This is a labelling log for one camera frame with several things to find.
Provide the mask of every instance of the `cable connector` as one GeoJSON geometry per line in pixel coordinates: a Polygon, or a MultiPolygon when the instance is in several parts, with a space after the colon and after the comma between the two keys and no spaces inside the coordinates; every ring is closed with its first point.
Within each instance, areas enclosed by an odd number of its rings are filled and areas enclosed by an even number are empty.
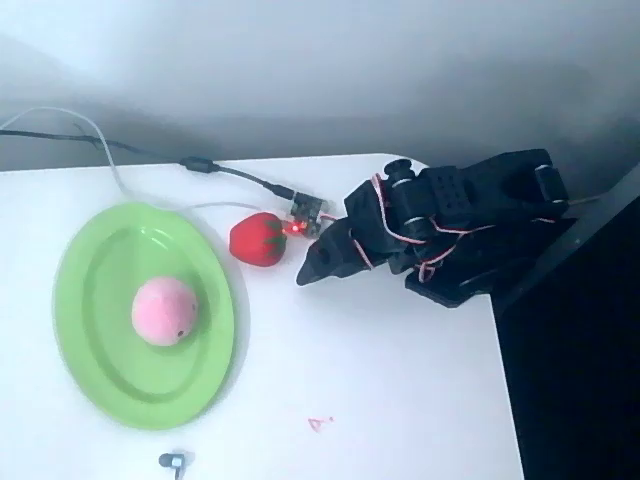
{"type": "Polygon", "coordinates": [[[185,157],[178,163],[191,172],[214,173],[221,170],[220,165],[203,157],[185,157]]]}
{"type": "Polygon", "coordinates": [[[284,185],[265,182],[263,186],[275,196],[284,198],[285,200],[293,200],[293,197],[296,195],[295,190],[285,187],[284,185]]]}

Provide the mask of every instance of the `pink foam ball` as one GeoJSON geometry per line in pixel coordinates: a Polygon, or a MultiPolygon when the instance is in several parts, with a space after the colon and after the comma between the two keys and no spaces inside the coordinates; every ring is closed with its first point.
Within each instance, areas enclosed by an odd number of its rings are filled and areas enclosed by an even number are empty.
{"type": "Polygon", "coordinates": [[[173,277],[155,277],[133,299],[133,328],[151,345],[167,347],[186,337],[196,321],[193,290],[173,277]]]}

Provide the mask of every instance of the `black robotic gripper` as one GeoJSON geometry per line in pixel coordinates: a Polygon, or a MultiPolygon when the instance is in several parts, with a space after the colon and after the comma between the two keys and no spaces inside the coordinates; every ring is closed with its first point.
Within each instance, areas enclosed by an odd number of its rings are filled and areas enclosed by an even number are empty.
{"type": "Polygon", "coordinates": [[[347,216],[309,247],[298,285],[369,269],[357,242],[371,266],[388,263],[394,275],[411,270],[407,289],[457,307],[514,281],[575,221],[561,218],[567,191],[543,149],[417,173],[410,160],[399,159],[384,173],[384,218],[396,235],[385,228],[372,181],[365,181],[345,198],[347,216]],[[441,261],[429,263],[443,254],[441,261]],[[422,263],[434,271],[421,282],[422,263]]]}

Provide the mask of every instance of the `green plate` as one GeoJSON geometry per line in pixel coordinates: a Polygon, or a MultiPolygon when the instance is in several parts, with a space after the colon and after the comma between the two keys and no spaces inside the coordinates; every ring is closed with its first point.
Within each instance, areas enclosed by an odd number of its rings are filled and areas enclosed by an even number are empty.
{"type": "Polygon", "coordinates": [[[58,344],[82,391],[120,422],[146,429],[183,424],[211,402],[233,348],[233,306],[207,240],[176,213],[129,203],[91,219],[72,240],[54,292],[58,344]],[[172,347],[154,347],[131,324],[145,281],[190,285],[198,323],[172,347]]]}

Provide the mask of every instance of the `red strawberry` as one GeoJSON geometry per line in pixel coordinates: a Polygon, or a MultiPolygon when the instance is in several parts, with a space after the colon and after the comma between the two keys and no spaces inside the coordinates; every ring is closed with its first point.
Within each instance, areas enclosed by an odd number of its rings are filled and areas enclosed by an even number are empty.
{"type": "Polygon", "coordinates": [[[284,255],[286,243],[282,222],[267,212],[245,218],[229,234],[231,255],[258,267],[270,267],[278,263],[284,255]]]}

